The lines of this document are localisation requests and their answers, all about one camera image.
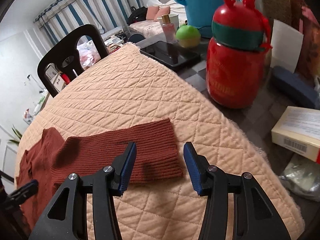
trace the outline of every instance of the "quilted pink tablecloth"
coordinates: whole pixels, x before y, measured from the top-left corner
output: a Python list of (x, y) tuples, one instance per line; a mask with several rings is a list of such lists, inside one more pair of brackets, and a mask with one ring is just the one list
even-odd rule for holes
[[(191, 141), (197, 152), (227, 173), (252, 173), (282, 217), (291, 238), (304, 230), (298, 207), (248, 140), (201, 93), (160, 63), (126, 44), (85, 71), (60, 92), (24, 133), (24, 150), (55, 127), (63, 136), (89, 136), (108, 130), (170, 118), (178, 141), (184, 177), (147, 185), (129, 185), (115, 198), (124, 240), (198, 239), (206, 198), (193, 190), (182, 149)], [(229, 198), (227, 239), (232, 238), (233, 201)], [(94, 239), (92, 198), (88, 197), (89, 239)]]

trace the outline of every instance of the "black bag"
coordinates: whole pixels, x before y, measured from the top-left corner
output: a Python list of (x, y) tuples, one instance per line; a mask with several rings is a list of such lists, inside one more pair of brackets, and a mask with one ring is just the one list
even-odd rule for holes
[(133, 11), (133, 13), (129, 16), (127, 19), (127, 25), (131, 25), (136, 22), (142, 22), (146, 20), (148, 9), (145, 7), (138, 8)]

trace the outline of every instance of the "perfume bottle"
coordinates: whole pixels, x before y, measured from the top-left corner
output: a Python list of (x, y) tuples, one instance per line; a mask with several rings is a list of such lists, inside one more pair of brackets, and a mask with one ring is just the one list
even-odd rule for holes
[(176, 30), (174, 24), (170, 22), (169, 14), (162, 16), (162, 29), (167, 43), (176, 43)]

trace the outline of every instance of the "pink cushion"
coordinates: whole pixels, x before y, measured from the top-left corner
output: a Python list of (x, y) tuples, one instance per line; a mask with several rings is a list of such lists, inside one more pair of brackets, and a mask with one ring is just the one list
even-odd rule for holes
[(148, 7), (148, 11), (147, 11), (146, 19), (147, 20), (153, 20), (158, 11), (159, 11), (159, 6), (149, 6)]
[(157, 19), (158, 17), (161, 17), (162, 15), (169, 14), (170, 13), (170, 7), (162, 7), (154, 17), (154, 21), (158, 22), (159, 20)]

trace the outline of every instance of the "white box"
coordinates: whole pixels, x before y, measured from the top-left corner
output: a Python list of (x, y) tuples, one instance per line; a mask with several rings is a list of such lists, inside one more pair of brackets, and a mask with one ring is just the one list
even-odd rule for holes
[(288, 106), (271, 136), (273, 143), (320, 164), (320, 110)]

